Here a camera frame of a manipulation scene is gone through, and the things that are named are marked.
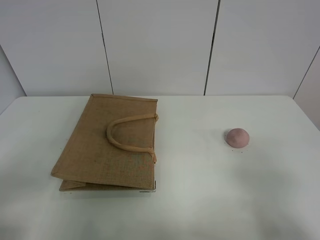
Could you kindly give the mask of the brown linen tote bag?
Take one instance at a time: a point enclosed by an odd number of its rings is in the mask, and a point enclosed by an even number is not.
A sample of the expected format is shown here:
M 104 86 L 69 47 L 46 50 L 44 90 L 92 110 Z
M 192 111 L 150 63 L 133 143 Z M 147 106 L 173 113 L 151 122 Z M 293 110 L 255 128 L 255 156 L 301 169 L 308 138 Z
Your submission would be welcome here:
M 51 170 L 60 191 L 153 192 L 157 102 L 92 94 Z

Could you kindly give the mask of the pink peach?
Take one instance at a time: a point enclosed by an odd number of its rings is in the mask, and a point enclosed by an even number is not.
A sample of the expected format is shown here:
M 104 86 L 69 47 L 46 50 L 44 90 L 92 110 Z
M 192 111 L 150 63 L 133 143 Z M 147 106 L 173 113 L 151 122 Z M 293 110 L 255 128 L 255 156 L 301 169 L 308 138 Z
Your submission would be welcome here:
M 249 144 L 250 135 L 242 128 L 233 128 L 227 133 L 225 141 L 232 148 L 240 149 Z

